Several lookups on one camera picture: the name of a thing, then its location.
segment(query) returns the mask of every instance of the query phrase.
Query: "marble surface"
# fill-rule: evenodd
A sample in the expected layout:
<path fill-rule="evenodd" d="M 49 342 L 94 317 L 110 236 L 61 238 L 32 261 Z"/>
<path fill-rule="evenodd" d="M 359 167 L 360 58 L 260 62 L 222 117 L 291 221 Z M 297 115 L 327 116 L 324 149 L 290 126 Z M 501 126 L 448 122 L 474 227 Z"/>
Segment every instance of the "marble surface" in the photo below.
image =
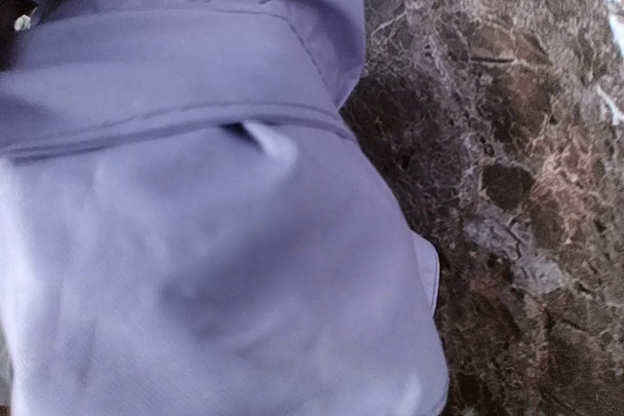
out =
<path fill-rule="evenodd" d="M 344 114 L 443 256 L 446 414 L 624 414 L 621 0 L 367 3 Z"/>

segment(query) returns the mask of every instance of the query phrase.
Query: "purple shirt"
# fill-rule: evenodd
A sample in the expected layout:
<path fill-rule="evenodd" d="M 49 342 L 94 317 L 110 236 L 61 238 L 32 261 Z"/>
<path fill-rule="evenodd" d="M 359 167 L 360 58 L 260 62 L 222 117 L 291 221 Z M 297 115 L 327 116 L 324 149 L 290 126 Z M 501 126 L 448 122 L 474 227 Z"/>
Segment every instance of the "purple shirt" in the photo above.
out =
<path fill-rule="evenodd" d="M 338 114 L 363 0 L 46 0 L 0 74 L 15 416 L 437 415 L 411 232 Z"/>

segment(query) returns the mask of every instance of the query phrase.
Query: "clothing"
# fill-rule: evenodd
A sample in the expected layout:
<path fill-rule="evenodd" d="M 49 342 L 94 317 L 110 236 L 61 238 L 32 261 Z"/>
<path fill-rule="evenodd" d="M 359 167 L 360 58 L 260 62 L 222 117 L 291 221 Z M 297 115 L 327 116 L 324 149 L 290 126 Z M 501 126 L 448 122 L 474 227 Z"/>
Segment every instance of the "clothing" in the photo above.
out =
<path fill-rule="evenodd" d="M 0 74 L 14 415 L 436 415 L 362 0 L 46 0 Z"/>

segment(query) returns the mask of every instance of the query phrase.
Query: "seam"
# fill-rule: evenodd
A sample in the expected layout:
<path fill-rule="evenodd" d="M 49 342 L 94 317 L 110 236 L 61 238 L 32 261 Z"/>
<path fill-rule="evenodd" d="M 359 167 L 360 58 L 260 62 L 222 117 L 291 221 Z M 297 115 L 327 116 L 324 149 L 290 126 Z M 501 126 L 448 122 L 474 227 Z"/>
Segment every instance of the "seam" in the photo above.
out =
<path fill-rule="evenodd" d="M 61 132 L 61 133 L 55 133 L 55 134 L 40 135 L 35 138 L 30 138 L 28 141 L 30 143 L 36 143 L 36 142 L 44 142 L 50 138 L 78 137 L 78 136 L 84 135 L 92 131 L 114 129 L 115 127 L 123 126 L 129 123 L 135 122 L 135 121 L 154 119 L 157 117 L 164 117 L 164 116 L 168 116 L 168 115 L 172 115 L 176 113 L 183 113 L 185 111 L 198 110 L 198 109 L 210 108 L 210 107 L 226 107 L 226 106 L 231 106 L 231 105 L 250 104 L 250 103 L 252 103 L 253 105 L 268 104 L 268 105 L 273 105 L 273 106 L 277 105 L 277 106 L 283 106 L 283 107 L 289 107 L 289 108 L 294 107 L 294 108 L 299 108 L 299 109 L 305 109 L 308 111 L 313 111 L 315 113 L 319 113 L 326 117 L 329 117 L 330 119 L 335 121 L 337 125 L 347 130 L 346 125 L 336 115 L 334 115 L 330 111 L 315 107 L 311 104 L 305 104 L 301 102 L 284 102 L 284 101 L 275 102 L 275 101 L 269 101 L 269 100 L 253 100 L 253 101 L 236 100 L 236 101 L 221 101 L 221 102 L 215 102 L 215 103 L 191 104 L 191 105 L 177 107 L 177 108 L 160 109 L 158 111 L 152 111 L 152 112 L 148 112 L 144 114 L 137 114 L 137 115 L 125 118 L 125 119 L 120 119 L 120 120 L 112 121 L 112 122 L 106 122 L 100 125 L 87 126 L 86 128 L 83 128 L 77 132 Z M 19 143 L 13 142 L 13 143 L 8 143 L 3 146 L 5 146 L 5 148 L 8 148 L 15 144 L 19 144 Z"/>
<path fill-rule="evenodd" d="M 316 68 L 316 71 L 319 74 L 319 77 L 321 77 L 321 80 L 323 81 L 323 83 L 325 85 L 326 91 L 331 96 L 331 102 L 333 103 L 333 105 L 337 105 L 336 102 L 333 100 L 332 89 L 330 87 L 330 84 L 328 83 L 327 77 L 323 73 L 323 69 L 321 68 L 321 64 L 314 57 L 314 55 L 312 54 L 312 52 L 308 48 L 307 43 L 305 42 L 305 40 L 303 39 L 303 37 L 299 33 L 299 31 L 296 29 L 294 24 L 287 17 L 285 17 L 283 15 L 280 15 L 280 14 L 276 14 L 274 12 L 254 12 L 254 11 L 247 11 L 247 10 L 244 10 L 244 9 L 231 9 L 231 10 L 229 10 L 229 9 L 216 8 L 216 9 L 213 9 L 213 12 L 220 12 L 220 13 L 227 13 L 227 14 L 260 15 L 260 16 L 272 17 L 274 19 L 280 19 L 281 21 L 283 21 L 288 26 L 288 28 L 292 31 L 292 33 L 296 37 L 297 41 L 299 42 L 299 44 L 301 45 L 301 47 L 303 48 L 305 53 L 307 54 L 307 56 L 310 59 L 310 61 L 314 64 L 314 68 Z"/>

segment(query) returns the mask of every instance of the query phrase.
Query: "marble countertop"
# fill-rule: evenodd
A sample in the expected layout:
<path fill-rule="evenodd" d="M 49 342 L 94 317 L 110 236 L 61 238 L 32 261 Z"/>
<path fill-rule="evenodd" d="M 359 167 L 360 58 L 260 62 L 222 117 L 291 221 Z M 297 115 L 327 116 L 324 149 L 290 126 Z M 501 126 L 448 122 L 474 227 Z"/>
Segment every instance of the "marble countertop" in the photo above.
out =
<path fill-rule="evenodd" d="M 443 255 L 446 414 L 624 414 L 624 4 L 367 3 L 345 117 Z"/>

